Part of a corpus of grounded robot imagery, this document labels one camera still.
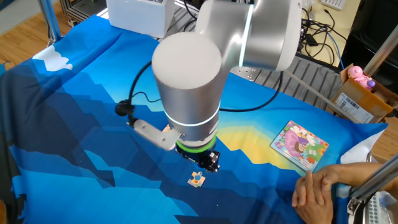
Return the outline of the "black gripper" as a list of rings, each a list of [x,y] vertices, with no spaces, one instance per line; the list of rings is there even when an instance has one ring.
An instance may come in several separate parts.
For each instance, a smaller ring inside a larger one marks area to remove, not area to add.
[[[192,153],[187,151],[178,151],[178,153],[185,159],[190,159],[193,162],[201,165],[201,168],[207,172],[218,172],[220,165],[218,164],[220,153],[218,151],[211,151],[209,157],[211,161],[208,161],[208,152]]]

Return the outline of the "person's right hand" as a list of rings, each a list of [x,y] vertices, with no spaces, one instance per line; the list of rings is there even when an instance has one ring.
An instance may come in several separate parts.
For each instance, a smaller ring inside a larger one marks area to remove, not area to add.
[[[331,186],[338,182],[337,165],[325,166],[317,172],[309,172],[309,174],[313,180],[315,201],[320,205],[324,205],[327,196],[330,195]],[[305,185],[305,181],[309,179],[309,177],[301,177],[296,181],[292,196],[293,207],[304,206],[309,203],[308,187]]]

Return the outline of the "person's left hand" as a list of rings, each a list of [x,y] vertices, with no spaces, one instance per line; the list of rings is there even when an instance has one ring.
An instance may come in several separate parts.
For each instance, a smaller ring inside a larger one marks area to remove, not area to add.
[[[323,203],[315,198],[314,188],[306,187],[305,196],[301,196],[295,211],[299,217],[308,224],[331,224],[333,221],[333,201],[331,189],[323,187],[320,191]]]

